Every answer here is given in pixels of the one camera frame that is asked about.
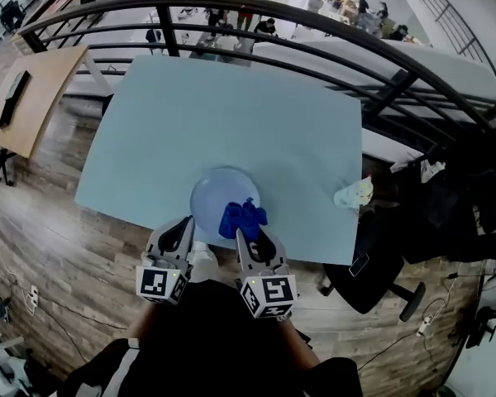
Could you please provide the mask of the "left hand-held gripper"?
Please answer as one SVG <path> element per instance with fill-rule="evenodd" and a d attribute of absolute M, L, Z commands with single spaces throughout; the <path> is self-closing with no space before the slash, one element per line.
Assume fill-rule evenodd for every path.
<path fill-rule="evenodd" d="M 156 304 L 178 304 L 189 282 L 192 265 L 193 216 L 175 219 L 155 229 L 136 267 L 136 295 Z"/>

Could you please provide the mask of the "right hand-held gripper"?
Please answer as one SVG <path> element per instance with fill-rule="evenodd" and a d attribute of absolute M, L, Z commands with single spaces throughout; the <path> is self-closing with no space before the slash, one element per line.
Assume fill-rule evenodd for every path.
<path fill-rule="evenodd" d="M 279 269 L 286 264 L 283 243 L 270 232 L 260 232 L 259 258 L 246 239 L 244 232 L 236 229 L 236 250 L 241 266 L 241 298 L 254 318 L 283 318 L 291 312 L 297 301 L 295 275 L 289 269 Z"/>

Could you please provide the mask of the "blue cloth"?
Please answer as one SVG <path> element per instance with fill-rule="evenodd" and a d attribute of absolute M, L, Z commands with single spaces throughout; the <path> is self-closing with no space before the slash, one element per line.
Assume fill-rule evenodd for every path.
<path fill-rule="evenodd" d="M 260 226 L 266 226 L 268 218 L 266 211 L 253 204 L 253 198 L 248 198 L 243 204 L 230 202 L 224 209 L 219 224 L 218 233 L 226 239 L 235 239 L 238 229 L 243 233 L 248 243 L 255 242 L 260 235 Z"/>

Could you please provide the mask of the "big light blue plate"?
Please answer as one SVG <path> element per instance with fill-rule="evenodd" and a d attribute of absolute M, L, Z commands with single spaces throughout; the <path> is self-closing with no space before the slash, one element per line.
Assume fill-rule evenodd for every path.
<path fill-rule="evenodd" d="M 241 170 L 221 167 L 209 170 L 193 187 L 189 200 L 195 221 L 195 238 L 216 246 L 232 247 L 235 242 L 219 234 L 225 207 L 243 204 L 248 198 L 260 206 L 260 194 L 251 178 Z"/>

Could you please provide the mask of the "person's left forearm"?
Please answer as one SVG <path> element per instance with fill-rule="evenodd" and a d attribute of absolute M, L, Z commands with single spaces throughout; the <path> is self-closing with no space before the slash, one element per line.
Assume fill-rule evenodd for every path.
<path fill-rule="evenodd" d="M 126 336 L 140 341 L 146 340 L 152 334 L 160 309 L 160 304 L 146 302 L 126 330 Z"/>

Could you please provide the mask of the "person's right forearm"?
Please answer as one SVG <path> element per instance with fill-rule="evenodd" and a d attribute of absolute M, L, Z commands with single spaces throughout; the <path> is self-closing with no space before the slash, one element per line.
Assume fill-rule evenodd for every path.
<path fill-rule="evenodd" d="M 290 319 L 278 323 L 294 365 L 301 371 L 308 371 L 320 364 L 312 348 L 303 340 Z"/>

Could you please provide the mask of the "person's light trousers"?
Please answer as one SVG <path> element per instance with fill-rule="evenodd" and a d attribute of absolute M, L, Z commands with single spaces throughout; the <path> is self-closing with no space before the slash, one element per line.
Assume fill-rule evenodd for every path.
<path fill-rule="evenodd" d="M 187 260 L 192 266 L 190 282 L 201 283 L 206 280 L 221 279 L 217 258 L 205 242 L 194 241 Z"/>

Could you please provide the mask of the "person's black shirt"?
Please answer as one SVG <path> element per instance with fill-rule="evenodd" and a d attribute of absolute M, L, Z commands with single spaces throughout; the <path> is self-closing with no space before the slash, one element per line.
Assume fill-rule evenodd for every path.
<path fill-rule="evenodd" d="M 299 370 L 276 319 L 253 318 L 228 285 L 191 283 L 160 305 L 146 340 L 124 332 L 51 397 L 363 397 L 354 361 Z"/>

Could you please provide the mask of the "black smartphone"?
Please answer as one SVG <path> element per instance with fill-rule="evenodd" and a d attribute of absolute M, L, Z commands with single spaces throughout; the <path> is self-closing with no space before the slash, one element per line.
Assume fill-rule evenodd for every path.
<path fill-rule="evenodd" d="M 353 257 L 352 264 L 349 267 L 349 272 L 353 277 L 356 277 L 362 270 L 363 268 L 367 265 L 369 262 L 370 258 L 367 253 L 365 254 L 359 254 L 355 253 Z"/>

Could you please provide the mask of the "white patterned plush toy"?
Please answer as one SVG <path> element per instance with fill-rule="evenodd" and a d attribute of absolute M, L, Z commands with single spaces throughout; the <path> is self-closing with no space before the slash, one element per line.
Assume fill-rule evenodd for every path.
<path fill-rule="evenodd" d="M 338 208 L 359 209 L 367 205 L 374 194 L 374 186 L 370 176 L 335 192 L 333 203 Z"/>

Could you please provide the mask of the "small white bouquet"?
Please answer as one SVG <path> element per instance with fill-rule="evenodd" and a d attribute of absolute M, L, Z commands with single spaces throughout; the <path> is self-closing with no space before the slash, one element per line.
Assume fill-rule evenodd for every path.
<path fill-rule="evenodd" d="M 420 178 L 421 183 L 425 184 L 435 175 L 440 173 L 446 168 L 446 164 L 440 161 L 431 164 L 428 160 L 422 160 L 420 162 Z"/>

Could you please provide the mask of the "wooden desk with white legs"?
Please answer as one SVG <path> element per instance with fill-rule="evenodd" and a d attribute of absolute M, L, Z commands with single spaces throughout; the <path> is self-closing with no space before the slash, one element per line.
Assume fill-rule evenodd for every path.
<path fill-rule="evenodd" d="M 17 59 L 0 85 L 0 117 L 13 81 L 30 74 L 9 125 L 0 127 L 0 146 L 30 159 L 45 133 L 50 115 L 88 55 L 85 45 L 49 50 Z"/>

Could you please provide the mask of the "light blue table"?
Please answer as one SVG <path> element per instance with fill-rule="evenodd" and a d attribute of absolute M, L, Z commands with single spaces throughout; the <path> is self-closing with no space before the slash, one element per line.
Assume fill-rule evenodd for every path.
<path fill-rule="evenodd" d="M 216 8 L 233 12 L 249 12 L 255 15 L 273 17 L 287 22 L 297 23 L 326 37 L 339 38 L 362 50 L 378 56 L 395 66 L 392 76 L 370 69 L 362 62 L 355 62 L 349 57 L 333 55 L 313 45 L 301 44 L 292 39 L 279 38 L 263 32 L 240 31 L 224 26 L 176 23 L 172 19 L 173 7 L 188 4 L 196 8 Z M 152 8 L 159 20 L 156 23 L 132 23 L 110 26 L 89 26 L 85 29 L 73 28 L 69 32 L 57 31 L 44 38 L 42 32 L 49 26 L 63 26 L 66 22 L 79 19 L 84 21 L 90 15 L 117 12 L 126 9 Z M 496 120 L 496 101 L 490 98 L 458 93 L 439 75 L 401 50 L 394 49 L 378 38 L 343 22 L 332 20 L 323 15 L 314 14 L 303 9 L 290 7 L 282 3 L 260 0 L 102 0 L 84 4 L 75 9 L 58 12 L 55 15 L 38 18 L 23 26 L 19 34 L 35 53 L 49 48 L 53 41 L 63 45 L 73 37 L 81 41 L 89 34 L 110 31 L 159 30 L 163 40 L 160 43 L 129 42 L 129 49 L 167 50 L 170 56 L 179 57 L 182 52 L 201 51 L 205 54 L 231 56 L 296 74 L 321 80 L 329 89 L 342 91 L 358 98 L 363 110 L 363 125 L 372 132 L 378 132 L 394 140 L 405 136 L 414 136 L 429 142 L 452 139 L 452 132 L 474 124 L 482 129 Z M 214 50 L 203 45 L 183 43 L 176 37 L 178 31 L 229 33 L 237 38 L 246 38 L 260 43 L 270 43 L 283 48 L 311 55 L 374 80 L 372 85 L 353 84 L 339 79 L 334 74 L 324 74 L 320 70 L 302 67 L 297 62 L 285 62 L 269 56 L 243 53 L 239 50 Z"/>

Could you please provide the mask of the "long black bar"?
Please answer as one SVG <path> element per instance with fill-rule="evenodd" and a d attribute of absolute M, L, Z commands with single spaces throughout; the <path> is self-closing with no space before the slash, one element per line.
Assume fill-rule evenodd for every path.
<path fill-rule="evenodd" d="M 18 104 L 30 79 L 31 74 L 27 70 L 23 70 L 13 80 L 12 85 L 4 99 L 4 106 L 0 116 L 0 129 L 10 125 L 16 105 Z"/>

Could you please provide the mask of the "black stand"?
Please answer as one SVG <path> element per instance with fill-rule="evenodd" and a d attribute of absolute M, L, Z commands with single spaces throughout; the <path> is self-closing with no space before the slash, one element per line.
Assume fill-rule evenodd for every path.
<path fill-rule="evenodd" d="M 478 310 L 475 319 L 469 329 L 469 335 L 465 345 L 466 349 L 478 347 L 483 341 L 486 333 L 488 333 L 489 335 L 489 341 L 492 341 L 496 331 L 496 327 L 490 327 L 489 321 L 495 319 L 495 317 L 496 310 L 490 308 L 489 306 L 483 307 Z"/>

